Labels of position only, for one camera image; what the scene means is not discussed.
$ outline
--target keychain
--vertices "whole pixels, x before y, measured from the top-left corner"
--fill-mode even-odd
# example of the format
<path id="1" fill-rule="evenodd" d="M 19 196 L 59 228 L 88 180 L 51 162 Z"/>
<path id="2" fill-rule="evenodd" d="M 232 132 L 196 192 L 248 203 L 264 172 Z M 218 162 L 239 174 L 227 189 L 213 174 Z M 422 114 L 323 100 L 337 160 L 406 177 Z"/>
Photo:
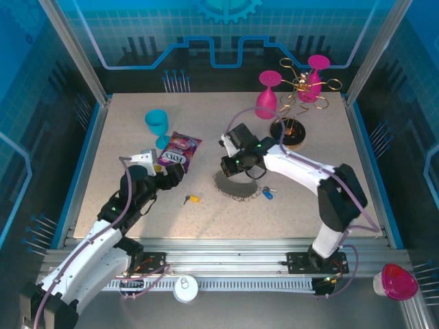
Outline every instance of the keychain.
<path id="1" fill-rule="evenodd" d="M 271 194 L 271 192 L 277 192 L 276 190 L 272 190 L 270 187 L 268 186 L 264 186 L 264 188 L 262 189 L 262 194 L 265 195 L 265 197 L 269 200 L 273 199 L 273 194 Z"/>

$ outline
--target tabletop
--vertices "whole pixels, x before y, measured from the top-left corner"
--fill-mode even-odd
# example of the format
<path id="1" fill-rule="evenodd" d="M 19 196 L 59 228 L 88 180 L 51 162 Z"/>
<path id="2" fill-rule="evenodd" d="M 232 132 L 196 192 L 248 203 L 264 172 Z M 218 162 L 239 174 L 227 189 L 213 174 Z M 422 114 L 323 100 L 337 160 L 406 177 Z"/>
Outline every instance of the tabletop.
<path id="1" fill-rule="evenodd" d="M 299 183 L 269 172 L 258 180 L 259 186 L 276 189 L 274 198 L 260 195 L 238 202 L 223 195 L 214 185 L 226 150 L 218 140 L 232 117 L 255 105 L 258 93 L 145 93 L 115 94 L 112 97 L 93 168 L 86 188 L 74 237 L 82 238 L 90 230 L 101 207 L 119 189 L 123 167 L 119 156 L 131 156 L 155 147 L 156 136 L 145 124 L 148 111 L 161 108 L 168 113 L 169 131 L 177 131 L 202 140 L 183 181 L 170 191 L 159 191 L 157 202 L 127 233 L 132 238 L 243 238 L 277 239 L 315 237 L 322 224 L 317 197 Z M 329 100 L 324 110 L 312 108 L 297 119 L 306 129 L 306 138 L 295 149 L 326 165 L 346 163 L 354 169 L 368 198 L 366 210 L 378 223 L 361 166 L 351 127 L 339 93 L 323 93 Z M 293 106 L 289 116 L 300 112 Z M 253 112 L 241 115 L 235 125 L 245 123 L 263 138 L 269 134 L 272 120 L 258 118 Z M 186 195 L 197 195 L 199 203 L 187 202 Z M 366 224 L 363 217 L 356 223 Z M 354 231 L 353 236 L 375 236 Z"/>

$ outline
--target glass panel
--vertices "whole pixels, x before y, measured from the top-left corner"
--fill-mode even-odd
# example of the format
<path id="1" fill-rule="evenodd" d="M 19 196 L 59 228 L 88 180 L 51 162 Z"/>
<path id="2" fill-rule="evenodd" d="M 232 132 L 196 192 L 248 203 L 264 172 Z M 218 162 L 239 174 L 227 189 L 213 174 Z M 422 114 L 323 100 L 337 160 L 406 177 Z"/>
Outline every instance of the glass panel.
<path id="1" fill-rule="evenodd" d="M 281 58 L 300 72 L 317 53 L 331 61 L 324 77 L 342 80 L 346 91 L 393 3 L 59 1 L 108 93 L 187 91 L 172 88 L 164 70 L 189 77 L 191 91 L 254 91 L 263 70 L 292 76 Z"/>
<path id="2" fill-rule="evenodd" d="M 414 264 L 439 261 L 438 11 L 412 3 L 357 100 Z"/>
<path id="3" fill-rule="evenodd" d="M 95 99 L 37 1 L 0 0 L 0 48 L 0 328 L 17 328 L 17 291 L 36 279 Z"/>

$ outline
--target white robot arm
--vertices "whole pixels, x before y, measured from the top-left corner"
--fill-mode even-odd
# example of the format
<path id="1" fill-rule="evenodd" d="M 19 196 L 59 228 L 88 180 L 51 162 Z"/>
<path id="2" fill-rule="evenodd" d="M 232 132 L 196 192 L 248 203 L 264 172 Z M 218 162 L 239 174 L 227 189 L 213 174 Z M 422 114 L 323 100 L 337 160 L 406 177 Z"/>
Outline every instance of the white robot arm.
<path id="1" fill-rule="evenodd" d="M 81 243 L 41 282 L 25 285 L 20 293 L 24 325 L 38 329 L 73 329 L 87 304 L 108 282 L 126 271 L 134 273 L 141 265 L 142 244 L 125 235 L 141 218 L 141 209 L 156 199 L 157 192 L 177 186 L 184 175 L 181 164 L 168 166 L 167 175 L 156 173 L 151 165 L 154 157 L 151 153 L 131 157 L 132 161 L 140 162 L 128 168 L 131 199 L 128 199 L 129 184 L 125 174 L 119 191 L 104 204 Z M 128 211 L 123 214 L 128 202 Z M 105 229 L 107 231 L 95 239 L 95 235 Z M 36 319 L 38 309 L 42 313 Z"/>
<path id="2" fill-rule="evenodd" d="M 365 207 L 367 199 L 353 170 L 346 164 L 332 167 L 310 160 L 292 151 L 286 154 L 272 138 L 260 141 L 244 124 L 222 135 L 221 146 L 228 156 L 221 168 L 226 176 L 251 169 L 253 166 L 274 171 L 307 187 L 318 197 L 320 231 L 309 248 L 309 262 L 317 270 L 328 262 L 339 248 L 340 241 L 360 211 L 330 173 L 339 177 Z"/>

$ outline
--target snack bag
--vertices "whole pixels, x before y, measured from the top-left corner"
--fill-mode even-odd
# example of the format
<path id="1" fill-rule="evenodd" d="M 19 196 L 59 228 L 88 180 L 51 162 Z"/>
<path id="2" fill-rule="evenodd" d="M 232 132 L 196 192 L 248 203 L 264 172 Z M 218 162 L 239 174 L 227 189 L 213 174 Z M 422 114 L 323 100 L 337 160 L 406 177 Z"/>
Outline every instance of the snack bag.
<path id="1" fill-rule="evenodd" d="M 185 173 L 187 173 L 193 154 L 201 142 L 201 139 L 174 132 L 168 145 L 158 157 L 157 163 L 166 167 L 179 162 L 182 164 Z"/>

